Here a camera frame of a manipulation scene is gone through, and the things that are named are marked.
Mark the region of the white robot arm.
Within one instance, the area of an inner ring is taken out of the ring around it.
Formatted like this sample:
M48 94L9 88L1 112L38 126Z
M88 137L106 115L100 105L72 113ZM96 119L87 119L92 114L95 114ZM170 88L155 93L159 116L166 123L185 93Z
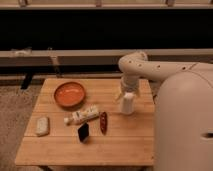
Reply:
M154 171L213 171L213 64L151 61L143 51L119 59L119 95L139 79L159 81L154 111Z

